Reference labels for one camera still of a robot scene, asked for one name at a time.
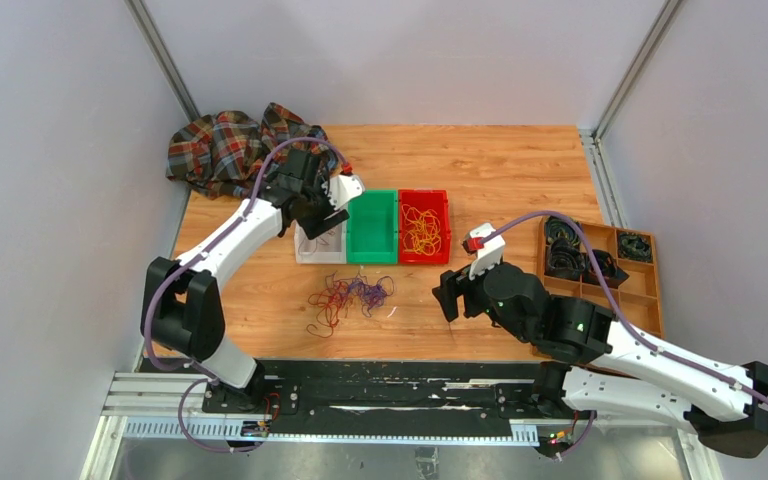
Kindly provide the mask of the black coiled item upper left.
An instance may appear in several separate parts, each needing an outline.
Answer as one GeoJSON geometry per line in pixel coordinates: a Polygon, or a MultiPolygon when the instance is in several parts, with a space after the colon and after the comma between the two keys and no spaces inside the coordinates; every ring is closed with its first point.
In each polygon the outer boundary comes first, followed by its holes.
{"type": "Polygon", "coordinates": [[[579,227],[580,224],[578,222],[576,222],[575,227],[572,227],[568,222],[559,217],[549,216],[544,222],[545,242],[551,246],[558,240],[564,240],[570,246],[578,248],[581,244],[577,231],[579,227]]]}

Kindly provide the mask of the plaid cloth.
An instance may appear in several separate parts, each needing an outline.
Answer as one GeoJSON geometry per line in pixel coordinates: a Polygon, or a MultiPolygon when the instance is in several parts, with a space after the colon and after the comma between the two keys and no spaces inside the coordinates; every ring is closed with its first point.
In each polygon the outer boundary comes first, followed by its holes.
{"type": "Polygon", "coordinates": [[[256,120],[237,110],[204,115],[175,132],[168,145],[166,178],[214,199],[243,198],[266,156],[291,138],[325,140],[325,130],[271,102],[256,120]]]}

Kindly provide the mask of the wooden compartment tray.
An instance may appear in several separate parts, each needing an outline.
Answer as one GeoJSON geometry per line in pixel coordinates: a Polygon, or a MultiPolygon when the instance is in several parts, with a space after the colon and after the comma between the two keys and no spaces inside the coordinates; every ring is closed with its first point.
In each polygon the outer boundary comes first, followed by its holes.
{"type": "Polygon", "coordinates": [[[658,272],[653,237],[648,233],[618,229],[613,226],[579,223],[579,229],[583,232],[583,236],[587,238],[594,250],[598,249],[609,252],[616,259],[617,264],[630,275],[630,278],[618,289],[611,289],[606,285],[604,277],[598,268],[595,268],[599,281],[597,285],[584,283],[582,277],[579,281],[570,281],[550,277],[545,273],[548,245],[544,238],[544,222],[547,218],[541,221],[537,267],[537,276],[542,281],[544,287],[554,295],[582,298],[605,308],[610,308],[610,301],[614,300],[629,322],[645,332],[661,338],[663,336],[663,321],[660,311],[658,272]],[[620,258],[617,249],[617,233],[619,231],[648,236],[652,243],[653,262],[642,263],[620,258]]]}

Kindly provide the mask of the black coiled item far right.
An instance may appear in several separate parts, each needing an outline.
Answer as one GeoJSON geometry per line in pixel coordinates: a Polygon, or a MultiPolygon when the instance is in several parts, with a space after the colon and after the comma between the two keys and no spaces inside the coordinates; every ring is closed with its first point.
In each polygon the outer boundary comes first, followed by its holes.
{"type": "Polygon", "coordinates": [[[651,239],[642,234],[619,231],[617,233],[619,257],[642,263],[653,262],[653,250],[651,239]]]}

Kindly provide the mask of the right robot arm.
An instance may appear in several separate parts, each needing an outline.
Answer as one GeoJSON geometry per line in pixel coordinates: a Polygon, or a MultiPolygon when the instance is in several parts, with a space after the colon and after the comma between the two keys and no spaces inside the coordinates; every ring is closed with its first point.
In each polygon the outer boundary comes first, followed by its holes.
{"type": "Polygon", "coordinates": [[[626,328],[610,309],[556,295],[507,262],[480,275],[447,271],[432,294],[447,321],[487,316],[547,356],[527,404],[547,417],[575,412],[643,418],[696,434],[724,455],[756,458],[768,446],[768,365],[729,365],[626,328]]]}

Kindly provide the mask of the black coiled item lower left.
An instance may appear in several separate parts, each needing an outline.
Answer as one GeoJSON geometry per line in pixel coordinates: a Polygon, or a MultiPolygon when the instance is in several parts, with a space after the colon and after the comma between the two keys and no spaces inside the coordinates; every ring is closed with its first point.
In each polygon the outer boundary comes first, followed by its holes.
{"type": "Polygon", "coordinates": [[[579,242],[558,238],[548,245],[545,260],[545,273],[548,276],[579,281],[584,268],[584,254],[579,242]]]}

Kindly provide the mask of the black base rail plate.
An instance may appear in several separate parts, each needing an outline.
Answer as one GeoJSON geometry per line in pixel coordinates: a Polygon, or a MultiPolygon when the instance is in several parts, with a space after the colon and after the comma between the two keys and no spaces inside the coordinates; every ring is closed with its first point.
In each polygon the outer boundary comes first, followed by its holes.
{"type": "Polygon", "coordinates": [[[514,420],[583,425],[538,400],[536,362],[265,360],[255,391],[204,394],[206,413],[255,415],[276,434],[466,438],[508,436],[514,420]]]}

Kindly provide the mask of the black coiled item centre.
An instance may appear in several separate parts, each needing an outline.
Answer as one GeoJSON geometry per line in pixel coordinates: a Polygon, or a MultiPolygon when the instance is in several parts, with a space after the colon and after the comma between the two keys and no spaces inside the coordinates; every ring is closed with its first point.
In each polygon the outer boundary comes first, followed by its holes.
{"type": "Polygon", "coordinates": [[[606,285],[611,289],[618,289],[630,278],[630,275],[617,264],[616,259],[609,252],[596,249],[593,253],[595,263],[591,262],[588,254],[585,254],[585,269],[582,273],[584,283],[591,285],[599,283],[595,268],[600,270],[606,285]]]}

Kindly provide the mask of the white plastic bin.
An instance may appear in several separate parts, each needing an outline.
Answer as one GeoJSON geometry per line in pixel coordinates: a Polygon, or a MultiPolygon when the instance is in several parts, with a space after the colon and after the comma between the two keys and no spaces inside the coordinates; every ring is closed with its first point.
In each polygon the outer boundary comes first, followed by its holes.
{"type": "Polygon", "coordinates": [[[341,223],[317,238],[308,239],[304,230],[294,231],[295,260],[298,264],[347,264],[346,230],[341,223]]]}

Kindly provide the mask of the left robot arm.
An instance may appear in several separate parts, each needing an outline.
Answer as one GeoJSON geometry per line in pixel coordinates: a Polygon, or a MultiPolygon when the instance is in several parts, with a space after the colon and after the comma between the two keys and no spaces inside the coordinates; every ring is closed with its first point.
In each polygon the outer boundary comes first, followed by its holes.
{"type": "Polygon", "coordinates": [[[183,355],[185,362],[228,386],[228,400],[243,413],[266,400],[263,369],[226,331],[221,293],[227,282],[265,243],[297,225],[315,240],[349,218],[348,206],[365,186],[344,158],[331,165],[326,155],[279,146],[287,152],[278,166],[270,152],[249,196],[197,246],[175,259],[158,257],[146,272],[140,331],[145,352],[162,370],[154,347],[183,355]]]}

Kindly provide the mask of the black coiled item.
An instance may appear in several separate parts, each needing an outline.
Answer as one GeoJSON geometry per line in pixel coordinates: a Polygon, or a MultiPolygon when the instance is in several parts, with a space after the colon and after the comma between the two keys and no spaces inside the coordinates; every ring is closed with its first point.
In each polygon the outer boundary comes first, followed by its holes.
{"type": "Polygon", "coordinates": [[[599,283],[595,268],[600,270],[606,285],[611,289],[618,289],[630,278],[630,275],[617,264],[616,259],[609,252],[596,249],[593,253],[595,263],[591,262],[588,254],[585,254],[585,269],[582,273],[584,283],[591,285],[599,283]]]}
{"type": "Polygon", "coordinates": [[[544,222],[545,242],[551,246],[558,240],[564,240],[570,246],[578,248],[581,244],[577,231],[579,227],[580,224],[578,222],[576,222],[575,227],[572,227],[568,222],[559,217],[549,216],[544,222]]]}
{"type": "Polygon", "coordinates": [[[545,273],[548,276],[579,281],[584,268],[584,254],[579,242],[558,238],[548,245],[545,260],[545,273]]]}
{"type": "Polygon", "coordinates": [[[653,250],[651,239],[642,234],[619,231],[617,233],[619,257],[642,263],[653,262],[653,250]]]}

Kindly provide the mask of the red plastic bin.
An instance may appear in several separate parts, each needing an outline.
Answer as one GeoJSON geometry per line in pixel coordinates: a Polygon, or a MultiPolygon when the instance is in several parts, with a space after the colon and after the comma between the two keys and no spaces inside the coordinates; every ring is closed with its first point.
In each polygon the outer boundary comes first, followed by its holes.
{"type": "Polygon", "coordinates": [[[433,189],[400,189],[398,205],[399,263],[447,264],[451,251],[447,192],[433,189]]]}

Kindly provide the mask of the green plastic bin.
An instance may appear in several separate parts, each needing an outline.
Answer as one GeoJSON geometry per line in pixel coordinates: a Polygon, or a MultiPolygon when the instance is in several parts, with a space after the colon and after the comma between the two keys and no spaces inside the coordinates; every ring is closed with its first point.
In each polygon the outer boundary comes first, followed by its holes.
{"type": "Polygon", "coordinates": [[[398,193],[367,190],[348,207],[347,262],[396,264],[398,262],[398,193]]]}

